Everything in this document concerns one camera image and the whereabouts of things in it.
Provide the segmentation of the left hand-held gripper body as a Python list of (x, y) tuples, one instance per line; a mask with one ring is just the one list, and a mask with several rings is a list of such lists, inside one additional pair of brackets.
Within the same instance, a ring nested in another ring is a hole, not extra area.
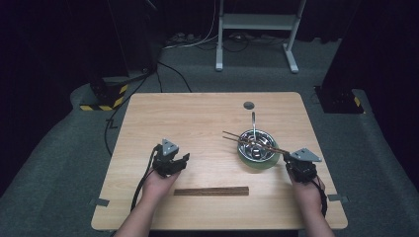
[(153, 158), (153, 169), (163, 178), (175, 174), (176, 165), (180, 163), (174, 160), (178, 152), (179, 147), (176, 144), (163, 138), (157, 149), (157, 154)]

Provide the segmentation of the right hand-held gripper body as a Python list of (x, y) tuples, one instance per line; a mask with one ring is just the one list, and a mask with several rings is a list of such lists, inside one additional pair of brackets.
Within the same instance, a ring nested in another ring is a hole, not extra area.
[(292, 167), (287, 170), (291, 172), (296, 182), (307, 183), (317, 176), (315, 163), (322, 161), (319, 156), (307, 148), (301, 148), (290, 155), (289, 161), (291, 161)]

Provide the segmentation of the shiny metal bowl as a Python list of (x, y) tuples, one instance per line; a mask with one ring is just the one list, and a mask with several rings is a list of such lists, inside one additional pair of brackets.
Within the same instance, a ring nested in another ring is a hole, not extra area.
[(239, 135), (238, 155), (247, 162), (264, 163), (271, 160), (276, 153), (268, 147), (277, 148), (276, 140), (267, 132), (250, 129)]

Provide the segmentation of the green plate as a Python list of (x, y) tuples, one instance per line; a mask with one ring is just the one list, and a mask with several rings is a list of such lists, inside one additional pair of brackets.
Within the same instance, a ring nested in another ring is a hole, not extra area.
[(252, 158), (252, 146), (239, 146), (237, 148), (238, 156), (240, 160), (247, 166), (258, 169), (266, 170), (274, 167), (279, 159), (280, 155), (271, 151), (267, 151), (264, 148), (261, 148), (261, 159), (255, 160)]

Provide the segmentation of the row of wooden chopsticks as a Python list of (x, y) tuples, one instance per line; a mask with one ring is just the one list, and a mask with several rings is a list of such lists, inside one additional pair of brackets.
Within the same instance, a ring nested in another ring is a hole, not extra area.
[(199, 189), (177, 189), (175, 196), (248, 196), (250, 190), (248, 187), (221, 187), (221, 188), (199, 188)]

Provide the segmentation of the single brown chopstick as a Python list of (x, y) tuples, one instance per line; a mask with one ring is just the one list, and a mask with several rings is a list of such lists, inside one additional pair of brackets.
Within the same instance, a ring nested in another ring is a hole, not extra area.
[(228, 131), (223, 131), (223, 133), (226, 133), (226, 134), (229, 135), (228, 137), (223, 136), (223, 138), (233, 140), (233, 141), (238, 142), (238, 143), (249, 144), (249, 145), (259, 145), (259, 146), (263, 147), (264, 149), (267, 149), (271, 152), (280, 153), (280, 154), (290, 153), (287, 150), (265, 144), (262, 141), (257, 140), (256, 138), (253, 138), (253, 139), (252, 138), (247, 138), (247, 137), (243, 137), (241, 135), (233, 134), (233, 133), (228, 132)]
[[(248, 138), (244, 138), (244, 137), (239, 137), (239, 138), (235, 139), (235, 138), (223, 136), (222, 138), (225, 138), (225, 139), (228, 139), (228, 140), (232, 140), (232, 141), (237, 142), (239, 144), (252, 145), (252, 143), (253, 143), (253, 140), (252, 139), (248, 139)], [(287, 151), (287, 150), (284, 150), (284, 149), (281, 149), (281, 148), (277, 148), (277, 147), (274, 147), (274, 146), (271, 146), (271, 145), (264, 144), (261, 141), (258, 141), (258, 143), (259, 143), (259, 146), (260, 147), (264, 148), (265, 150), (274, 152), (274, 153), (280, 153), (280, 154), (289, 153), (289, 151)]]

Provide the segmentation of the person's left hand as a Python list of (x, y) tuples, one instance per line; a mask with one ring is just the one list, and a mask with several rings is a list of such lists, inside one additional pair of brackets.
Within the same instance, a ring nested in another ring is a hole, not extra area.
[(157, 205), (169, 193), (179, 175), (180, 172), (164, 178), (158, 173), (150, 171), (142, 187), (140, 203)]

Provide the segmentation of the person's right hand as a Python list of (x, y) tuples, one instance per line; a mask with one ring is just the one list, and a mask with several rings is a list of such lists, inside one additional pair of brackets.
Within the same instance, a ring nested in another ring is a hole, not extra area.
[(296, 182), (293, 176), (290, 176), (293, 184), (293, 195), (302, 214), (322, 213), (322, 200), (320, 191), (325, 189), (323, 182), (314, 178), (308, 183)]

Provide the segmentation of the metal spoon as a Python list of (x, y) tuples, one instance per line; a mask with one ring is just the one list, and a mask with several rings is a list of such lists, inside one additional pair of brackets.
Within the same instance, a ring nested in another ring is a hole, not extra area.
[(253, 131), (253, 143), (252, 143), (252, 158), (255, 160), (261, 159), (261, 147), (259, 146), (257, 135), (256, 135), (256, 116), (255, 113), (251, 114), (252, 117), (252, 131)]

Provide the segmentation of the black stand base yellow stripes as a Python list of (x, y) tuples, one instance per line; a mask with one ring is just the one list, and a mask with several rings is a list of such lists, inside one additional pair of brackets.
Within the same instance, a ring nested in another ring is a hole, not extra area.
[(322, 86), (314, 87), (315, 94), (326, 114), (363, 114), (360, 99), (351, 90), (335, 90)]
[(103, 80), (90, 83), (79, 108), (82, 111), (112, 111), (123, 103), (127, 84), (108, 85)]

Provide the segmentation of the power strip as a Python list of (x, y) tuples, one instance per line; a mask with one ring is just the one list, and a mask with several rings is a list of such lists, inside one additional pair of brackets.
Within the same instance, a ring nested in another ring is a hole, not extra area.
[(197, 38), (193, 34), (184, 34), (184, 33), (176, 33), (168, 40), (166, 40), (167, 45), (177, 45), (177, 44), (192, 44), (197, 42), (199, 38)]

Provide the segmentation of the white metal stand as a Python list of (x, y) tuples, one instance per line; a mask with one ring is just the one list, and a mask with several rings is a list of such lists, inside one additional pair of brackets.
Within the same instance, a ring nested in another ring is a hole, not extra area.
[(288, 31), (290, 36), (283, 44), (283, 50), (291, 73), (297, 74), (299, 69), (293, 56), (293, 44), (306, 1), (299, 0), (298, 9), (294, 15), (260, 15), (225, 13), (224, 0), (219, 0), (215, 70), (220, 72), (223, 69), (224, 30)]

